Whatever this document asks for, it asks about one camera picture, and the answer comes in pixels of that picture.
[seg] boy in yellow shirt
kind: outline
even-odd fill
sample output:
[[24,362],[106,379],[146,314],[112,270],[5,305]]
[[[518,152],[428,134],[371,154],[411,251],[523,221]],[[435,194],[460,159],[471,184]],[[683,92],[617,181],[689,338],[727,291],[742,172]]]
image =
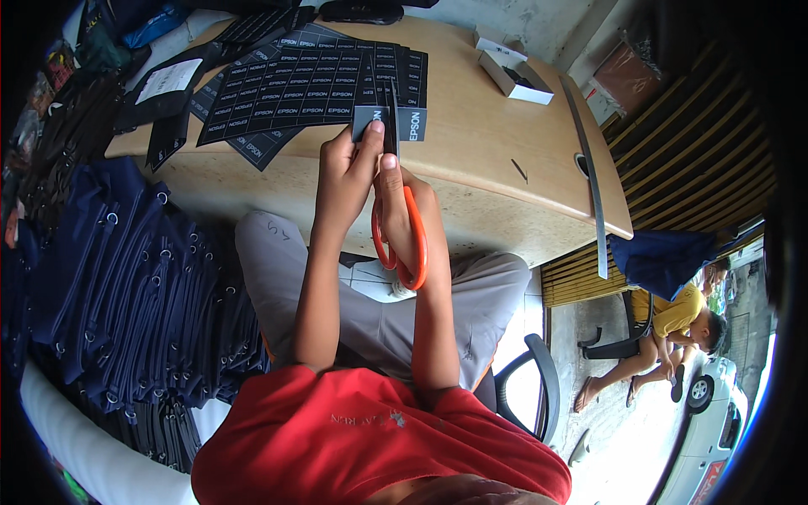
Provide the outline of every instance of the boy in yellow shirt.
[[[644,326],[649,317],[648,292],[645,289],[632,292],[631,305],[635,321]],[[721,347],[726,335],[726,320],[707,307],[704,295],[693,283],[687,283],[674,301],[654,297],[654,312],[651,317],[651,333],[639,339],[639,354],[622,360],[602,377],[587,377],[575,399],[575,412],[580,412],[604,388],[631,377],[629,395],[626,398],[626,405],[629,406],[642,385],[673,377],[674,371],[682,364],[683,347],[713,354]],[[653,366],[657,359],[660,360],[660,365],[653,372],[635,377]],[[681,379],[682,377],[677,377],[676,383],[679,398]]]

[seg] yellow t-shirt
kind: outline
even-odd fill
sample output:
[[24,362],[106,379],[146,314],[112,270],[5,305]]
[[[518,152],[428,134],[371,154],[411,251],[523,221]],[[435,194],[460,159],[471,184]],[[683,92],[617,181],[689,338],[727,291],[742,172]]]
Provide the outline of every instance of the yellow t-shirt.
[[[654,297],[654,334],[665,339],[672,331],[686,333],[705,306],[705,298],[699,288],[688,282],[673,301]],[[638,289],[631,292],[631,306],[635,321],[648,319],[648,292]]]

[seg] car wheel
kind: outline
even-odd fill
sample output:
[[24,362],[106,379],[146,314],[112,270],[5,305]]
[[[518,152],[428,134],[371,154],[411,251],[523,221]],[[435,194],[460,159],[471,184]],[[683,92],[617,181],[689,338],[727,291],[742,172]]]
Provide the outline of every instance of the car wheel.
[[691,414],[701,414],[707,410],[710,400],[713,399],[715,383],[709,375],[703,375],[690,385],[688,391],[688,410]]

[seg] metal ruler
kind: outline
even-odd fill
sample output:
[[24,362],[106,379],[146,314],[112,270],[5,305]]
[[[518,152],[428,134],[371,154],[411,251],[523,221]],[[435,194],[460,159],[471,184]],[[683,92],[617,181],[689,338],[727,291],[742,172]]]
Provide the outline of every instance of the metal ruler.
[[604,223],[604,206],[600,200],[600,188],[598,187],[598,176],[595,172],[595,164],[592,162],[592,152],[589,150],[589,142],[587,142],[587,133],[583,130],[583,123],[581,122],[581,115],[578,113],[578,108],[575,106],[575,98],[570,91],[570,85],[566,83],[564,76],[558,76],[561,81],[561,86],[564,88],[564,95],[566,101],[570,104],[572,111],[572,120],[575,122],[575,129],[578,130],[578,140],[581,142],[581,149],[583,149],[583,156],[587,160],[587,169],[589,171],[589,188],[592,190],[592,203],[595,206],[595,235],[598,239],[598,276],[603,279],[608,279],[608,260],[606,257],[606,225]]

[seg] flip-flop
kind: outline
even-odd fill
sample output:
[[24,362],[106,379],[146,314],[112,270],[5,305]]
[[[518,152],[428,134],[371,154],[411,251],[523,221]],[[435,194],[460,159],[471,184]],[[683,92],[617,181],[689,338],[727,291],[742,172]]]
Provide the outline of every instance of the flip-flop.
[[[583,385],[581,386],[581,390],[578,391],[578,395],[575,396],[575,403],[578,403],[578,399],[581,398],[581,395],[583,394],[583,391],[587,388],[587,386],[589,385],[590,382],[592,382],[592,376],[587,377],[586,380],[583,382]],[[575,412],[576,414],[580,414],[581,410],[583,410],[583,408],[581,408],[581,410],[576,410],[575,409],[575,403],[572,404],[572,411]]]
[[684,365],[681,364],[676,367],[676,374],[674,375],[673,387],[671,388],[671,400],[674,403],[679,403],[682,399],[682,389],[684,388]]
[[583,461],[583,458],[586,457],[587,454],[591,452],[589,449],[589,439],[591,437],[591,431],[589,428],[581,435],[581,438],[578,440],[578,443],[575,445],[575,449],[573,449],[572,454],[570,455],[570,460],[566,463],[567,466],[574,466],[575,463],[580,463]]
[[631,404],[634,403],[634,379],[636,378],[636,375],[631,377],[631,382],[629,383],[629,393],[625,395],[625,408],[631,407]]

